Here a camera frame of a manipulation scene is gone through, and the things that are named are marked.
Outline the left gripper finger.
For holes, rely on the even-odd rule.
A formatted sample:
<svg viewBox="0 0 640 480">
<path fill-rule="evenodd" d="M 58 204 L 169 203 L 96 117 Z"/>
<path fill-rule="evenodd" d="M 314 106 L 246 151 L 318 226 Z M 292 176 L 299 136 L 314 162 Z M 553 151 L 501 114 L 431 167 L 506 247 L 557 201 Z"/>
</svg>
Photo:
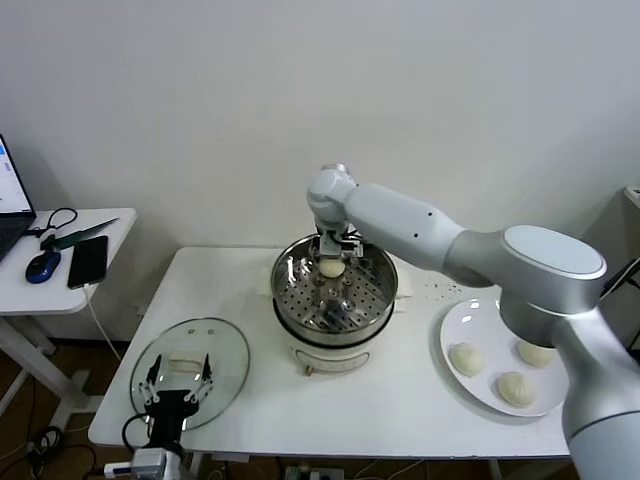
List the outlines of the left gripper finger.
<svg viewBox="0 0 640 480">
<path fill-rule="evenodd" d="M 209 395 L 213 387 L 213 374 L 209 354 L 192 356 L 186 360 L 187 365 L 195 374 L 195 386 L 185 395 L 188 403 L 199 403 Z"/>
<path fill-rule="evenodd" d="M 151 405 L 160 401 L 155 385 L 158 379 L 161 363 L 162 356 L 158 355 L 154 363 L 149 368 L 145 380 L 138 384 L 138 391 L 144 405 Z"/>
</svg>

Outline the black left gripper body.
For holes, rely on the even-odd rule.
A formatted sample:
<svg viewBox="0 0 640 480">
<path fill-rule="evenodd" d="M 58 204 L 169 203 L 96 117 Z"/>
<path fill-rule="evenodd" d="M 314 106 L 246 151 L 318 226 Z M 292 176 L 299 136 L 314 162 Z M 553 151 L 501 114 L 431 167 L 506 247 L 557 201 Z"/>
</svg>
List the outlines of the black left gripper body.
<svg viewBox="0 0 640 480">
<path fill-rule="evenodd" d="M 145 414 L 151 420 L 151 433 L 146 448 L 182 450 L 180 443 L 184 421 L 199 411 L 199 402 L 188 390 L 164 390 L 159 400 L 146 405 Z"/>
</svg>

